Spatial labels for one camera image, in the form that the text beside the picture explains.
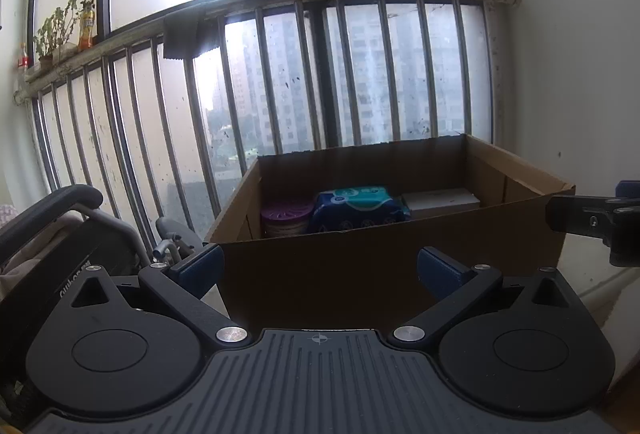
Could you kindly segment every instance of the plastic container with purple lid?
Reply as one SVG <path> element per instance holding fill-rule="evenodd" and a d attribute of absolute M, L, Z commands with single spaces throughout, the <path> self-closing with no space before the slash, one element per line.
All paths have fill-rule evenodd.
<path fill-rule="evenodd" d="M 260 211 L 266 237 L 287 237 L 304 234 L 314 209 L 313 202 L 289 201 L 263 207 Z"/>

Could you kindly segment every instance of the metal railing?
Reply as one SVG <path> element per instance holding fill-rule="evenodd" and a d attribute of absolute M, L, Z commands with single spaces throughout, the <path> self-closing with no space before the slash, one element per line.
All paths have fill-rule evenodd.
<path fill-rule="evenodd" d="M 306 100 L 308 103 L 310 127 L 312 135 L 312 143 L 314 147 L 321 147 L 321 135 L 324 129 L 319 125 L 319 108 L 316 97 L 314 96 L 314 85 L 312 80 L 312 64 L 308 43 L 306 38 L 304 10 L 305 4 L 308 2 L 317 2 L 323 0 L 214 0 L 204 4 L 204 10 L 207 18 L 217 18 L 220 30 L 220 56 L 222 59 L 223 82 L 228 101 L 228 113 L 230 116 L 231 126 L 234 132 L 234 144 L 238 153 L 239 169 L 242 175 L 246 172 L 247 163 L 244 147 L 242 144 L 242 136 L 240 132 L 240 124 L 238 111 L 234 98 L 234 87 L 232 84 L 232 73 L 230 70 L 228 51 L 226 49 L 225 25 L 231 16 L 242 14 L 243 17 L 255 19 L 257 28 L 257 42 L 260 56 L 260 64 L 262 69 L 262 79 L 264 81 L 264 90 L 266 93 L 266 104 L 268 116 L 271 126 L 271 137 L 273 138 L 273 148 L 276 154 L 283 151 L 281 133 L 279 129 L 278 113 L 276 110 L 276 101 L 273 90 L 273 78 L 270 70 L 269 50 L 267 46 L 266 31 L 264 27 L 264 11 L 273 7 L 291 6 L 295 14 L 296 27 L 298 31 L 298 39 L 300 44 L 300 52 L 302 54 L 302 70 L 303 70 L 303 86 L 305 88 Z M 360 121 L 358 116 L 358 97 L 356 94 L 356 85 L 354 80 L 353 62 L 350 49 L 350 36 L 345 14 L 346 0 L 324 0 L 335 4 L 337 13 L 337 22 L 339 28 L 340 45 L 342 47 L 342 59 L 344 62 L 344 71 L 346 75 L 346 91 L 348 94 L 348 102 L 350 107 L 351 127 L 353 129 L 353 141 L 355 145 L 362 143 Z M 399 124 L 399 108 L 398 108 L 398 89 L 396 86 L 396 75 L 394 67 L 394 58 L 391 50 L 391 37 L 388 24 L 387 4 L 386 0 L 372 0 L 377 4 L 378 13 L 380 15 L 380 25 L 382 30 L 383 51 L 385 57 L 386 77 L 388 80 L 388 97 L 390 101 L 391 112 L 391 130 L 392 139 L 399 140 L 401 138 Z M 415 3 L 417 6 L 420 34 L 422 37 L 422 47 L 424 50 L 424 67 L 428 77 L 428 101 L 429 101 L 429 119 L 430 119 L 430 135 L 438 136 L 438 115 L 436 109 L 436 92 L 434 88 L 434 68 L 433 58 L 431 56 L 430 33 L 428 28 L 428 20 L 425 9 L 425 2 L 428 0 L 405 0 L 407 3 Z M 517 4 L 519 0 L 491 0 L 498 3 Z M 468 60 L 466 56 L 465 30 L 462 20 L 462 10 L 460 0 L 451 0 L 455 23 L 456 33 L 458 36 L 458 47 L 460 50 L 460 68 L 462 72 L 463 87 L 463 113 L 464 113 L 464 130 L 465 133 L 471 132 L 472 116 L 471 116 L 471 94 L 470 79 L 468 70 Z M 202 5 L 187 8 L 185 10 L 202 10 Z M 110 127 L 111 140 L 116 154 L 116 160 L 120 171 L 124 190 L 126 191 L 127 200 L 129 201 L 133 218 L 139 228 L 147 250 L 151 251 L 154 244 L 154 235 L 151 230 L 149 219 L 147 218 L 145 206 L 140 192 L 140 185 L 136 178 L 132 158 L 130 156 L 129 137 L 125 131 L 123 121 L 123 113 L 120 101 L 120 93 L 116 83 L 116 74 L 114 72 L 114 62 L 124 59 L 127 69 L 127 83 L 129 85 L 129 94 L 132 105 L 133 119 L 136 129 L 136 136 L 146 178 L 152 194 L 154 206 L 159 216 L 164 215 L 162 202 L 154 173 L 151 166 L 151 160 L 146 146 L 147 137 L 143 132 L 142 117 L 140 114 L 140 103 L 138 100 L 138 92 L 136 90 L 136 80 L 134 77 L 134 68 L 132 57 L 139 50 L 150 49 L 152 59 L 153 79 L 156 89 L 156 98 L 158 100 L 158 108 L 162 132 L 164 134 L 164 144 L 171 166 L 172 176 L 174 177 L 175 188 L 177 190 L 180 206 L 184 213 L 184 219 L 187 225 L 194 229 L 193 219 L 190 214 L 190 208 L 185 196 L 184 186 L 180 178 L 180 169 L 175 154 L 174 142 L 168 124 L 167 110 L 165 105 L 164 90 L 161 82 L 160 67 L 158 60 L 158 45 L 162 39 L 162 18 L 151 20 L 140 24 L 140 26 L 131 28 L 111 37 L 89 50 L 85 50 L 76 56 L 68 59 L 62 64 L 56 66 L 52 71 L 37 77 L 27 78 L 27 84 L 24 85 L 15 94 L 15 102 L 25 103 L 33 100 L 36 109 L 36 132 L 40 145 L 40 152 L 45 171 L 47 173 L 47 181 L 51 189 L 60 186 L 60 177 L 58 175 L 59 166 L 56 164 L 52 152 L 50 130 L 47 127 L 47 119 L 43 107 L 43 95 L 49 92 L 52 95 L 53 109 L 56 120 L 57 133 L 60 140 L 60 146 L 64 157 L 66 172 L 71 183 L 85 182 L 92 184 L 90 171 L 87 165 L 84 148 L 82 145 L 81 132 L 78 126 L 78 115 L 76 103 L 74 101 L 72 81 L 74 78 L 82 77 L 84 85 L 84 96 L 86 98 L 86 109 L 88 122 L 91 130 L 91 141 L 95 148 L 97 162 L 102 178 L 102 184 L 107 192 L 106 196 L 113 214 L 120 217 L 120 210 L 116 205 L 113 188 L 109 177 L 107 176 L 107 165 L 105 163 L 104 151 L 100 144 L 98 136 L 95 108 L 90 90 L 90 71 L 100 69 L 102 77 L 102 86 L 104 89 L 104 99 L 106 103 L 106 111 Z M 194 73 L 193 60 L 184 61 L 184 77 L 186 81 L 186 91 L 188 95 L 188 104 L 190 108 L 191 121 L 193 123 L 194 137 L 196 149 L 198 152 L 200 166 L 204 176 L 206 192 L 209 198 L 210 207 L 214 217 L 220 213 L 220 198 L 216 189 L 216 178 L 212 168 L 209 151 L 207 149 L 207 137 L 202 117 L 202 109 L 200 107 L 200 99 L 198 96 L 198 86 L 196 84 L 196 76 Z M 78 180 L 74 176 L 70 162 L 70 149 L 65 142 L 65 136 L 62 129 L 62 119 L 60 116 L 60 107 L 58 104 L 57 90 L 60 85 L 66 83 L 68 90 L 68 103 L 71 116 L 71 124 L 75 146 L 78 151 L 79 161 L 84 179 Z"/>

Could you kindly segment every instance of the wall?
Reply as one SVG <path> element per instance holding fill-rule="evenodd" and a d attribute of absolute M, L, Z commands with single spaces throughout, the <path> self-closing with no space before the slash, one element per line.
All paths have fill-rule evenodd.
<path fill-rule="evenodd" d="M 16 106 L 18 47 L 26 40 L 27 0 L 0 0 L 0 203 L 24 210 L 46 194 L 27 106 Z"/>
<path fill-rule="evenodd" d="M 506 15 L 514 71 L 508 146 L 576 183 L 581 194 L 611 195 L 620 179 L 640 179 L 638 6 L 640 0 L 522 0 Z M 624 290 L 613 307 L 638 273 L 611 267 L 608 257 L 599 239 L 568 236 L 560 267 L 590 309 L 600 309 L 602 323 L 609 313 L 615 319 L 605 331 L 619 374 L 632 356 L 618 346 L 640 338 L 620 317 L 640 287 Z M 629 342 L 630 351 L 640 343 Z"/>

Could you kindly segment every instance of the white box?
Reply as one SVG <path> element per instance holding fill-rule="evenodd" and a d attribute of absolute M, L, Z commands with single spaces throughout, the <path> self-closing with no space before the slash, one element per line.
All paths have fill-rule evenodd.
<path fill-rule="evenodd" d="M 433 218 L 477 209 L 480 201 L 465 188 L 411 192 L 402 195 L 412 219 Z"/>

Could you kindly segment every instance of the blue wipes package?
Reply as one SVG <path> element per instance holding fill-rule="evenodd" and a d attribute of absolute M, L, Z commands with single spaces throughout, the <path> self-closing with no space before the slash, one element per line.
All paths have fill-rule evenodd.
<path fill-rule="evenodd" d="M 403 205 L 384 187 L 355 187 L 321 192 L 308 233 L 386 225 L 408 220 Z"/>

